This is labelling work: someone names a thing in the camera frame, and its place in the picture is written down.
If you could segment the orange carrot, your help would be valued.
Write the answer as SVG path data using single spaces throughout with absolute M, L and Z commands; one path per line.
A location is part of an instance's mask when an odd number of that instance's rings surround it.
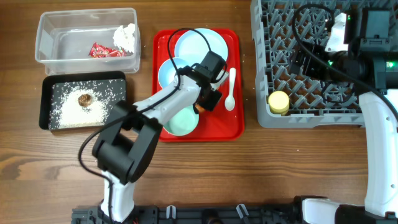
M 194 111 L 196 112 L 196 114 L 199 114 L 205 112 L 205 109 L 202 108 L 199 104 L 196 104 Z

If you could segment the white plastic spoon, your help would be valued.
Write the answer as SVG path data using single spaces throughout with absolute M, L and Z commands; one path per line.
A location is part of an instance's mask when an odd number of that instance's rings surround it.
M 236 69 L 231 68 L 229 70 L 229 92 L 224 102 L 224 106 L 228 111 L 232 111 L 235 107 L 235 99 L 233 96 L 235 80 L 236 80 Z

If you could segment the green bowl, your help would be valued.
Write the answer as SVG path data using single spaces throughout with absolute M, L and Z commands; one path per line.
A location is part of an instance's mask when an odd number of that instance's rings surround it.
M 194 112 L 192 106 L 179 111 L 165 125 L 164 129 L 174 136 L 185 136 L 190 134 L 198 125 L 199 114 Z

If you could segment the light blue bowl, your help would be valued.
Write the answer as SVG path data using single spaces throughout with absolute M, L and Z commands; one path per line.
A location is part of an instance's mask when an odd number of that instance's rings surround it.
M 177 68 L 182 68 L 188 65 L 187 61 L 174 57 L 173 58 Z M 176 74 L 176 70 L 172 64 L 171 59 L 167 59 L 159 68 L 158 71 L 158 82 L 161 88 L 165 88 L 167 85 L 169 85 L 173 80 L 174 76 Z

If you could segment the yellow cup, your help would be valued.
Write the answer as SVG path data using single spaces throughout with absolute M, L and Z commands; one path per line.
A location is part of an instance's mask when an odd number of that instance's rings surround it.
M 290 98 L 284 91 L 275 91 L 268 96 L 268 104 L 273 114 L 285 115 L 290 106 Z

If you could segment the light blue plate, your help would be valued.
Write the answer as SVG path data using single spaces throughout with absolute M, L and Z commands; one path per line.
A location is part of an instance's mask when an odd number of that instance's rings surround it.
M 197 31 L 204 35 L 211 50 L 227 61 L 228 46 L 224 38 L 211 29 L 197 28 Z M 208 46 L 204 38 L 192 30 L 182 34 L 178 38 L 174 48 L 175 56 L 186 61 L 187 65 L 202 62 L 207 52 Z

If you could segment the white napkin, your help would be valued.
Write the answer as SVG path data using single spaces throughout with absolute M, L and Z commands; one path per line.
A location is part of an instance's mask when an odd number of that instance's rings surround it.
M 113 35 L 114 45 L 119 47 L 129 53 L 134 53 L 135 48 L 135 37 L 134 33 L 136 31 L 135 24 L 130 23 L 126 27 L 119 26 Z

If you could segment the red snack wrapper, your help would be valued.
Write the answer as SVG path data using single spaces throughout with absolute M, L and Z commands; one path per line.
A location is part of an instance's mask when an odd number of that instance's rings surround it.
M 89 56 L 91 58 L 125 57 L 126 52 L 123 49 L 108 48 L 95 42 L 90 49 Z

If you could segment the brown food lump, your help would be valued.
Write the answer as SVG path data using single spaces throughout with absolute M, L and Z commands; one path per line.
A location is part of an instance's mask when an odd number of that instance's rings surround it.
M 84 108 L 87 108 L 89 105 L 91 105 L 92 101 L 93 98 L 89 94 L 84 94 L 78 97 L 78 104 Z

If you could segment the white rice pile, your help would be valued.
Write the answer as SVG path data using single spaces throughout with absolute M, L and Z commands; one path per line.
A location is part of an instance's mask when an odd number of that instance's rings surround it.
M 113 106 L 126 99 L 126 81 L 119 79 L 65 82 L 52 86 L 50 130 L 102 126 Z M 87 108 L 78 104 L 78 97 L 92 96 Z

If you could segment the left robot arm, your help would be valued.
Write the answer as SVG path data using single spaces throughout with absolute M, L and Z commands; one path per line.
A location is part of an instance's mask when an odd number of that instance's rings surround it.
M 199 105 L 213 111 L 222 94 L 212 87 L 220 81 L 225 60 L 213 51 L 200 63 L 178 68 L 174 81 L 150 98 L 132 105 L 116 103 L 97 132 L 92 149 L 106 196 L 101 204 L 106 223 L 122 223 L 134 209 L 134 183 L 148 168 L 160 133 L 181 110 Z

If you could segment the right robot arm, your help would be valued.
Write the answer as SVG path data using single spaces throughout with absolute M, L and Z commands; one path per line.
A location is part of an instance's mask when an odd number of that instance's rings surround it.
M 289 70 L 353 85 L 364 118 L 368 186 L 364 205 L 321 197 L 299 198 L 304 223 L 397 222 L 397 50 L 390 35 L 391 12 L 365 7 L 335 14 L 329 9 L 326 46 L 296 38 Z

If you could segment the grey dishwasher rack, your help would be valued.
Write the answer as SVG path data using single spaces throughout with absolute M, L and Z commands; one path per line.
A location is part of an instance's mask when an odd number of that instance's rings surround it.
M 353 85 L 329 84 L 299 73 L 288 72 L 288 59 L 297 41 L 292 33 L 292 17 L 304 4 L 322 4 L 336 9 L 334 15 L 348 9 L 386 7 L 390 10 L 389 35 L 397 50 L 397 1 L 251 1 L 251 29 L 256 50 L 257 120 L 264 128 L 314 128 L 321 125 L 364 126 L 358 98 L 351 94 Z M 329 36 L 326 20 L 330 15 L 322 9 L 300 12 L 297 32 L 304 41 L 326 46 Z M 286 115 L 270 111 L 268 96 L 283 91 L 290 99 Z

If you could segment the red serving tray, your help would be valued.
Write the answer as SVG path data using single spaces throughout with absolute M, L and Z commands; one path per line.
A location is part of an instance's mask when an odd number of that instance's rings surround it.
M 224 101 L 229 92 L 229 82 L 224 82 L 219 91 L 222 99 L 213 111 L 204 111 L 199 114 L 196 128 L 188 135 L 174 136 L 166 130 L 162 130 L 160 141 L 162 142 L 198 142 L 198 141 L 232 141 L 244 132 L 244 107 L 242 96 L 241 62 L 239 52 L 239 38 L 231 29 L 215 29 L 224 38 L 228 46 L 228 68 L 236 69 L 236 81 L 233 96 L 235 99 L 234 110 L 228 111 L 224 107 Z M 173 29 L 161 30 L 154 36 L 152 54 L 152 94 L 161 90 L 158 82 L 158 71 L 163 62 L 168 58 L 167 41 L 174 32 Z

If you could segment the black tray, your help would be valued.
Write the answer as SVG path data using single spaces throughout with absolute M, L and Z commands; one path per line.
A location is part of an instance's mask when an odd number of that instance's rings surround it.
M 49 130 L 50 124 L 50 106 L 51 98 L 53 96 L 52 86 L 56 83 L 65 82 L 83 82 L 83 81 L 97 81 L 110 79 L 126 79 L 126 76 L 121 71 L 110 72 L 93 72 L 93 73 L 74 73 L 64 75 L 49 75 L 42 83 L 42 96 L 39 114 L 39 127 L 43 130 Z

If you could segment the clear plastic bin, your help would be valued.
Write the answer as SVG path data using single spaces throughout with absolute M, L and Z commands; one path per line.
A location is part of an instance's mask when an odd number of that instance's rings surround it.
M 134 25 L 134 51 L 124 57 L 93 58 L 94 44 L 116 49 L 114 33 Z M 35 41 L 35 60 L 47 75 L 122 71 L 140 67 L 141 40 L 136 10 L 131 7 L 50 11 L 41 15 Z

